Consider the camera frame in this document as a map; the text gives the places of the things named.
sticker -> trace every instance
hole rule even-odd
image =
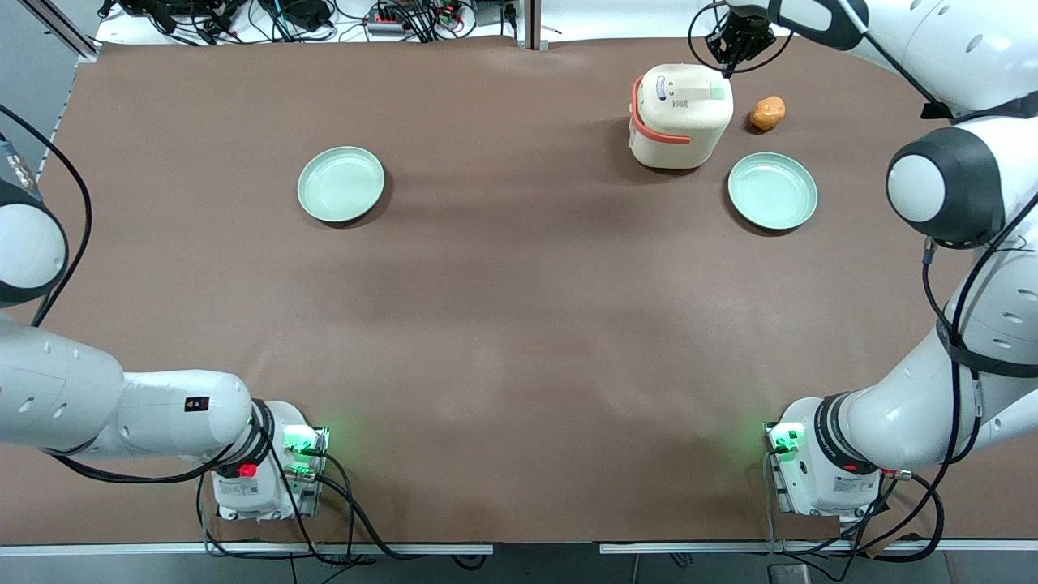
[[[836,493],[865,493],[876,483],[866,477],[836,477],[832,480],[832,491]]]
[[[209,411],[209,396],[189,397],[184,400],[184,412],[207,412]]]
[[[235,481],[220,481],[220,495],[255,495],[260,493],[260,481],[255,479],[243,479]]]

potato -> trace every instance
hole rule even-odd
[[[749,122],[762,132],[777,126],[783,117],[786,117],[786,102],[776,95],[757,102],[754,110],[749,112]]]

green led light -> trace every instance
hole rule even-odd
[[[303,425],[284,427],[284,447],[290,450],[304,450],[313,446],[317,433],[313,428]]]

power strip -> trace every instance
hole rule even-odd
[[[378,4],[372,6],[371,11],[367,12],[366,26],[367,33],[372,36],[404,36],[407,33],[404,30],[404,21],[389,12],[383,15],[379,10]]]

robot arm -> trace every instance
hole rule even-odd
[[[67,255],[64,231],[43,201],[0,180],[0,308],[47,295]],[[105,352],[0,313],[0,442],[79,469],[70,457],[219,457],[220,515],[274,520],[317,511],[320,483],[311,479],[324,458],[299,450],[323,452],[327,438],[292,406],[252,399],[236,376],[124,373]]]
[[[1038,428],[1038,213],[1018,217],[1038,192],[1038,159],[1027,145],[1038,131],[1038,34],[1030,24],[1038,5],[1009,1],[993,12],[948,0],[728,4],[727,26],[750,29],[747,20],[764,19],[855,55],[901,74],[935,104],[931,113],[953,118],[891,161],[887,198],[912,228],[946,247],[975,248],[981,260],[984,246],[1019,219],[979,266],[954,332],[960,342],[949,343],[953,333],[938,323],[875,387],[799,400],[769,430],[773,447],[793,447],[776,473],[787,510],[852,522],[875,499],[878,469],[945,460],[953,418],[956,452],[975,420],[975,450]],[[949,322],[961,289],[946,307]],[[962,381],[957,416],[953,367]]]

